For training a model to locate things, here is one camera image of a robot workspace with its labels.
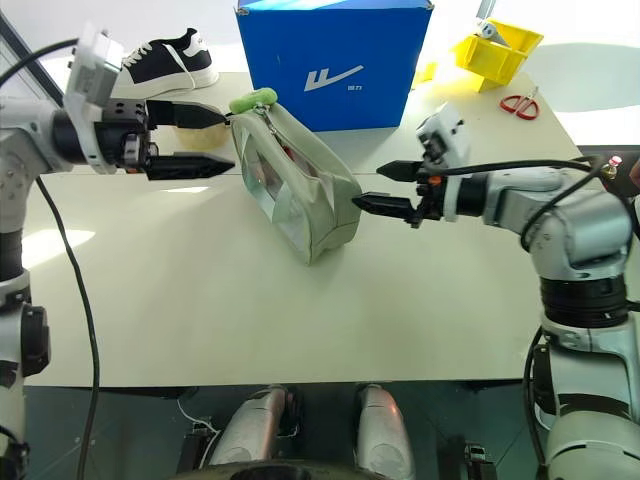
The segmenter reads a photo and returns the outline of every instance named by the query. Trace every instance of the black sneaker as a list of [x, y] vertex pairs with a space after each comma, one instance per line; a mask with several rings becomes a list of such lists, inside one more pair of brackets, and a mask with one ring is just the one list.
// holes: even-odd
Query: black sneaker
[[189, 28], [173, 40], [152, 40], [122, 61], [112, 97], [149, 98], [169, 90], [206, 87], [218, 80], [200, 33]]

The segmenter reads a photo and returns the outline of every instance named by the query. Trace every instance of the red scissors handle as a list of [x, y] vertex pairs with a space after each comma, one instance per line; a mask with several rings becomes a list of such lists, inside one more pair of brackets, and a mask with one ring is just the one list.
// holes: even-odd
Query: red scissors handle
[[[515, 113], [518, 117], [524, 120], [534, 120], [538, 118], [538, 114], [540, 113], [540, 107], [538, 107], [537, 102], [526, 95], [511, 95], [509, 97], [504, 97], [500, 101], [500, 108], [509, 112]], [[533, 108], [533, 113], [527, 113], [527, 110]]]

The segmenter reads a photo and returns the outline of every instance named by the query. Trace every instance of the yellow container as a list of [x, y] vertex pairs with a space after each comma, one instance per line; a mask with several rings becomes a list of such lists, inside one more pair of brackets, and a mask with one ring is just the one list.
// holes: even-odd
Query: yellow container
[[489, 21], [496, 26], [498, 34], [509, 45], [508, 47], [477, 35], [469, 35], [453, 47], [456, 65], [483, 77], [478, 82], [478, 91], [507, 85], [543, 38], [543, 35], [530, 30], [494, 19]]

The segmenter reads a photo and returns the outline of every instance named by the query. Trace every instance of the table surface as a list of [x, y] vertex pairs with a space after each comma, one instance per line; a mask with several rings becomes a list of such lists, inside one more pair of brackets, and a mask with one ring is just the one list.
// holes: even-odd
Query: table surface
[[[175, 99], [224, 105], [250, 90], [247, 74], [223, 74]], [[540, 118], [499, 110], [509, 87], [478, 95], [463, 80], [410, 94], [396, 129], [320, 136], [364, 191], [415, 198], [414, 186], [374, 175], [394, 159], [420, 158], [414, 129], [444, 100], [472, 132], [472, 163], [578, 155], [542, 98]], [[170, 128], [161, 151], [180, 150]], [[230, 142], [216, 153], [236, 158]], [[147, 182], [78, 168], [45, 179], [67, 229], [95, 236], [75, 248], [93, 306], [110, 387], [228, 385], [521, 376], [538, 326], [538, 280], [515, 235], [477, 219], [425, 222], [363, 214], [356, 238], [311, 267], [298, 261], [242, 184], [239, 170], [204, 181]], [[166, 190], [205, 186], [199, 193]], [[25, 235], [54, 224], [30, 196]], [[628, 269], [640, 297], [640, 256]], [[85, 317], [64, 255], [31, 269], [45, 305], [52, 361], [31, 385], [86, 386]]]

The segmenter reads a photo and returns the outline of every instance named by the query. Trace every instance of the blue box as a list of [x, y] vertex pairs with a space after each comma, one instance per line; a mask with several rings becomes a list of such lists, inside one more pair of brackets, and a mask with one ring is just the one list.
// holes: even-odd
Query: blue box
[[311, 130], [395, 127], [431, 17], [427, 0], [239, 0], [254, 88]]

